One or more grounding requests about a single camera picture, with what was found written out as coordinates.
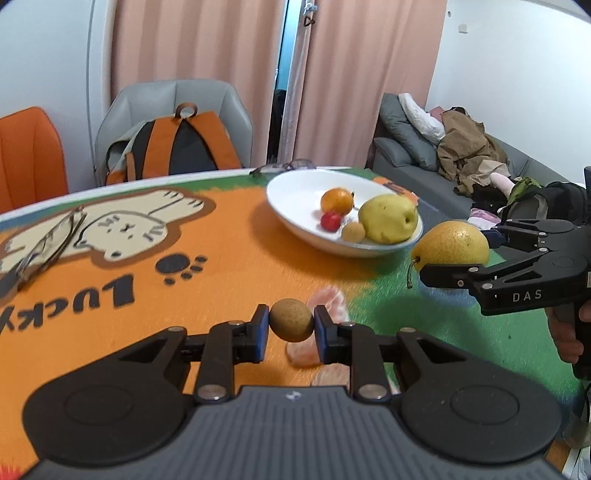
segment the yellow pear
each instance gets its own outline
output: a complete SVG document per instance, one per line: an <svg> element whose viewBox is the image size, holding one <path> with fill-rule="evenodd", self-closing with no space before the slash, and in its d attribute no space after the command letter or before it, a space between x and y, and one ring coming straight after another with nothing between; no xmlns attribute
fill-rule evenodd
<svg viewBox="0 0 591 480"><path fill-rule="evenodd" d="M416 205L395 193L379 195L359 209L365 235L378 244L393 245L408 240L418 224Z"/></svg>
<svg viewBox="0 0 591 480"><path fill-rule="evenodd" d="M429 230L417 242L410 258L420 271L426 264L486 265L491 251L486 237L475 226L450 220Z"/></svg>

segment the green cloth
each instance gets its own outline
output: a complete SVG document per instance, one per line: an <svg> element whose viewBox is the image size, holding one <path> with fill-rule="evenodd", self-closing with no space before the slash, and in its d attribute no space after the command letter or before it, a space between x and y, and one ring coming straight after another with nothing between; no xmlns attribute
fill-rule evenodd
<svg viewBox="0 0 591 480"><path fill-rule="evenodd" d="M540 185L534 179L531 179L529 177L523 177L519 179L519 181L511 189L511 194L509 195L509 199L507 200L507 205L511 205L514 201L519 200L519 198L525 193L525 191L529 187L542 188L542 185Z"/></svg>

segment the paw print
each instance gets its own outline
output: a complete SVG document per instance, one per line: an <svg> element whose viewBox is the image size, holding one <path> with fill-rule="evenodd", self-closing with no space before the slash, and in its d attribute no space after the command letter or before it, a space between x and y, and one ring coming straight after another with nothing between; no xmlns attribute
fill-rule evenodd
<svg viewBox="0 0 591 480"><path fill-rule="evenodd" d="M171 286L176 283L172 275L180 273L183 280L191 280L195 273L203 271L203 264L206 261L207 257L199 255L195 257L194 263L191 265L191 259L187 255L171 254L158 260L155 268L158 273L166 275L164 284Z"/></svg>

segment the backpack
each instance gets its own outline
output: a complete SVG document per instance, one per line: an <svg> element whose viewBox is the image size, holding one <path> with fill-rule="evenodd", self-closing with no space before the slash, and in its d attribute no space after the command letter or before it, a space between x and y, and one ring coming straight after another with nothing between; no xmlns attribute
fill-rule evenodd
<svg viewBox="0 0 591 480"><path fill-rule="evenodd" d="M554 181L530 186L502 210L501 219L558 219L582 225L589 220L587 190L576 183Z"/></svg>
<svg viewBox="0 0 591 480"><path fill-rule="evenodd" d="M181 116L186 108L193 112ZM122 151L119 160L107 165L107 185L242 168L222 121L214 112L197 114L193 103L181 103L173 116L136 125L109 147L107 158L118 150Z"/></svg>

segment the gray pillow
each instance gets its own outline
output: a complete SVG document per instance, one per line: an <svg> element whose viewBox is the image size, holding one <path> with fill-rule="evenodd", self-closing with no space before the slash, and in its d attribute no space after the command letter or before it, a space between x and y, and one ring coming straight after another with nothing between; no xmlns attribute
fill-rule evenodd
<svg viewBox="0 0 591 480"><path fill-rule="evenodd" d="M384 93L379 107L379 117L386 129L409 153L419 167L437 171L437 151L435 145L425 139L408 121L398 95Z"/></svg>
<svg viewBox="0 0 591 480"><path fill-rule="evenodd" d="M374 138L375 148L394 166L412 165L413 159L406 149L392 138Z"/></svg>

